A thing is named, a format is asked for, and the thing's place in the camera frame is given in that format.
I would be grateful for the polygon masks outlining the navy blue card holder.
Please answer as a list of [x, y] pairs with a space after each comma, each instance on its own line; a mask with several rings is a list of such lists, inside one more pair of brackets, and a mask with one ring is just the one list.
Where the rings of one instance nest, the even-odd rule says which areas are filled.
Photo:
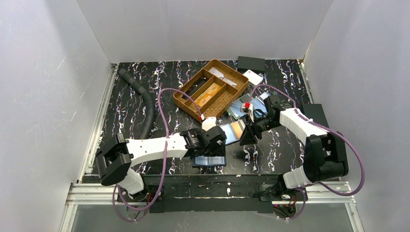
[[214, 166], [226, 166], [226, 157], [225, 156], [197, 156], [192, 159], [193, 167], [214, 167]]

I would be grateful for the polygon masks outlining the orange VIP card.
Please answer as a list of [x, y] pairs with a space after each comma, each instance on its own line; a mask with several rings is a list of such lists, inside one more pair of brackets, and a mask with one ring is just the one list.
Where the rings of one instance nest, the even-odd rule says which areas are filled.
[[209, 95], [207, 93], [204, 93], [202, 95], [200, 95], [196, 100], [195, 103], [199, 106], [199, 107], [203, 107], [210, 99], [212, 99], [212, 95]]

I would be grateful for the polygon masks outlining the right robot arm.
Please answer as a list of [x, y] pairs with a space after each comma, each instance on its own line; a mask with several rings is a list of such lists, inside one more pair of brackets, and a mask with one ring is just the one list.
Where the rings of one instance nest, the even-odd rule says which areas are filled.
[[286, 127], [304, 145], [302, 166], [281, 174], [275, 184], [277, 191], [295, 189], [348, 174], [346, 148], [340, 138], [313, 125], [298, 108], [282, 101], [277, 95], [268, 96], [264, 105], [265, 111], [261, 117], [254, 116], [252, 103], [245, 102], [241, 105], [240, 110], [245, 113], [245, 128], [240, 145], [256, 144], [264, 131], [279, 126]]

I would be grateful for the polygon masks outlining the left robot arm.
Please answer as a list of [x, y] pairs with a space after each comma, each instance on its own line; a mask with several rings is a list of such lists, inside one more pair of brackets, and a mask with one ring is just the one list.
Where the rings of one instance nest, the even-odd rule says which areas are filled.
[[209, 130], [194, 128], [169, 137], [135, 140], [122, 133], [113, 137], [95, 156], [100, 183], [118, 185], [133, 195], [144, 188], [143, 178], [133, 166], [167, 158], [222, 156], [226, 134], [219, 126]]

